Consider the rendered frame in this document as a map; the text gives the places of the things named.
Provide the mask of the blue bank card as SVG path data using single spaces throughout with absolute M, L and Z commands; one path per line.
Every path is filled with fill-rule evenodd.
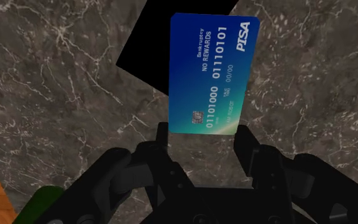
M 255 16 L 193 13 L 172 16 L 170 132 L 236 133 L 259 26 Z

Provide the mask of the dark green rounded object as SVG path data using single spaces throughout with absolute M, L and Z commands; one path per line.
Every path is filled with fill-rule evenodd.
M 59 186 L 42 186 L 36 190 L 12 224 L 34 224 L 63 192 L 64 189 Z

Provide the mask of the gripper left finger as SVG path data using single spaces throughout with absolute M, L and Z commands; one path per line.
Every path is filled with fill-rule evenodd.
M 103 153 L 34 224 L 108 224 L 133 190 L 145 188 L 153 207 L 141 224 L 193 224 L 194 186 L 167 153 L 168 124 L 158 124 L 156 139 L 131 153 Z

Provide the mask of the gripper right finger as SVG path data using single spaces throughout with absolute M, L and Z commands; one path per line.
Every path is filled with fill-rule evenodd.
M 238 126 L 233 149 L 253 188 L 272 191 L 286 207 L 296 204 L 317 224 L 358 224 L 358 183 L 319 157 L 287 158 L 245 125 Z

